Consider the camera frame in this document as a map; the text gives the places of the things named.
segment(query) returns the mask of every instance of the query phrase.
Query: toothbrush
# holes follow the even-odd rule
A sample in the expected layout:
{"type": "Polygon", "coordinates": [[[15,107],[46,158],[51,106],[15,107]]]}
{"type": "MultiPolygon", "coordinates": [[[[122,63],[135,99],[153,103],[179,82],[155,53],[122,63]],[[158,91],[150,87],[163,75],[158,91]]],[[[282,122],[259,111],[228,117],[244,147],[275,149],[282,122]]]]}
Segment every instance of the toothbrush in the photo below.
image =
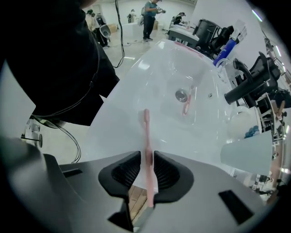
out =
{"type": "Polygon", "coordinates": [[[190,86],[190,89],[189,89],[189,96],[188,96],[188,100],[186,101],[186,103],[184,104],[184,107],[183,107],[183,112],[182,112],[182,115],[183,116],[186,116],[187,113],[188,113],[188,110],[189,110],[189,106],[190,106],[190,102],[191,102],[191,98],[192,98],[192,90],[194,89],[194,85],[192,84],[190,86]]]}
{"type": "Polygon", "coordinates": [[[154,184],[153,184],[153,152],[150,143],[150,111],[144,110],[145,120],[145,134],[146,134],[146,146],[145,146],[145,175],[146,175],[146,192],[147,201],[149,207],[154,207],[154,184]]]}

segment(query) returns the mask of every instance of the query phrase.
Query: white sink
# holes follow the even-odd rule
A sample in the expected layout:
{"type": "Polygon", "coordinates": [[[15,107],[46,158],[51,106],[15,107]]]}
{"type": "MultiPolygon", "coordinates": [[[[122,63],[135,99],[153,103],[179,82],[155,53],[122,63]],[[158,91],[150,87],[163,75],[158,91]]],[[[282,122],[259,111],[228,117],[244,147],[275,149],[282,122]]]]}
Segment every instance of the white sink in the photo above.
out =
{"type": "MultiPolygon", "coordinates": [[[[226,121],[236,104],[224,94],[231,89],[217,76],[212,61],[199,52],[161,40],[145,53],[118,83],[97,113],[85,141],[81,161],[89,161],[145,148],[143,110],[150,110],[151,146],[218,166],[221,147],[229,140],[226,121]],[[188,114],[175,93],[189,93],[195,84],[188,114]]],[[[134,185],[145,188],[144,171],[134,185]]]]}

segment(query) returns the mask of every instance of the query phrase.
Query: sink drain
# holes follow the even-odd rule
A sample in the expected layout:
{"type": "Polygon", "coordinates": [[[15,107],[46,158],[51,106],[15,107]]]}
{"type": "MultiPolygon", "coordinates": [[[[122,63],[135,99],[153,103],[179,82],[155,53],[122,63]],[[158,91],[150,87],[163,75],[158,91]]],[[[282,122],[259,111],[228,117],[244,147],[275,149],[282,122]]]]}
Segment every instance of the sink drain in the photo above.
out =
{"type": "Polygon", "coordinates": [[[175,96],[176,96],[177,100],[182,102],[182,103],[186,102],[188,99],[187,93],[184,89],[177,90],[175,96]]]}

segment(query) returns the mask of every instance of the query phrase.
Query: white floor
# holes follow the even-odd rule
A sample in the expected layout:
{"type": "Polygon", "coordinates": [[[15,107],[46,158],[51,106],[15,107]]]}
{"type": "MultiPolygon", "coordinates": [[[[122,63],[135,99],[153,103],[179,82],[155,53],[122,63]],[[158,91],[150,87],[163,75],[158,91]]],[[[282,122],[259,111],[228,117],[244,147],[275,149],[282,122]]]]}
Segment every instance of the white floor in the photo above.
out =
{"type": "MultiPolygon", "coordinates": [[[[159,40],[166,38],[166,35],[164,31],[154,30],[151,34],[151,37],[154,40],[146,43],[141,43],[141,35],[140,41],[133,41],[131,45],[124,44],[125,56],[127,58],[124,59],[122,65],[119,68],[115,69],[117,76],[121,80],[129,71],[129,69],[136,63],[136,61],[159,40]]],[[[108,55],[112,65],[117,66],[121,58],[119,31],[113,33],[110,40],[110,48],[106,47],[104,48],[104,51],[108,55]]],[[[63,127],[76,138],[82,151],[83,140],[89,127],[70,123],[66,123],[63,127]]],[[[40,150],[43,153],[55,156],[59,164],[71,163],[75,159],[77,148],[73,141],[65,133],[59,129],[51,129],[43,125],[40,126],[40,132],[43,136],[43,147],[40,148],[40,150]]]]}

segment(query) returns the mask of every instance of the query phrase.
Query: blue bottle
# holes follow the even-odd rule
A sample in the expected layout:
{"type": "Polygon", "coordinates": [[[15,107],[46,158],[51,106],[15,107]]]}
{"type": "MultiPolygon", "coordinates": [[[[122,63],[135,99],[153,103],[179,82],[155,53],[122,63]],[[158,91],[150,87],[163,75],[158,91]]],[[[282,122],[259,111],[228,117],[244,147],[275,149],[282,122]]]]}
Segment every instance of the blue bottle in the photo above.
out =
{"type": "Polygon", "coordinates": [[[216,66],[219,60],[221,60],[222,58],[226,58],[230,54],[234,46],[236,46],[236,42],[233,39],[229,39],[224,49],[220,51],[217,58],[213,61],[213,64],[216,66]]]}

